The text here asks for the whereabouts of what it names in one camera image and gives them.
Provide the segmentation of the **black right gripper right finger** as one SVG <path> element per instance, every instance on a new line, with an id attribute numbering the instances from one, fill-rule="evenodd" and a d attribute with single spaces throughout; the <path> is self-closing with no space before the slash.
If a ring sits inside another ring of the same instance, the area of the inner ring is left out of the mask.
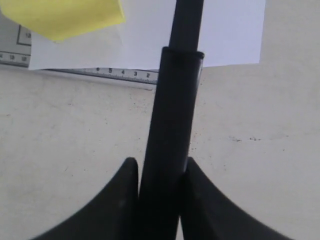
<path id="1" fill-rule="evenodd" d="M 185 240 L 286 240 L 227 198 L 188 158 L 180 210 Z"/>

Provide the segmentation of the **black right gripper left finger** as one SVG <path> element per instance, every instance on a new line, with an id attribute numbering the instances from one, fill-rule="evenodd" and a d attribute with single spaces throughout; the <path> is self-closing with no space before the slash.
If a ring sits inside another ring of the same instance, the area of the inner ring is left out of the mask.
<path id="1" fill-rule="evenodd" d="M 108 184 L 82 209 L 37 240 L 131 240 L 138 202 L 138 163 L 125 159 Z"/>

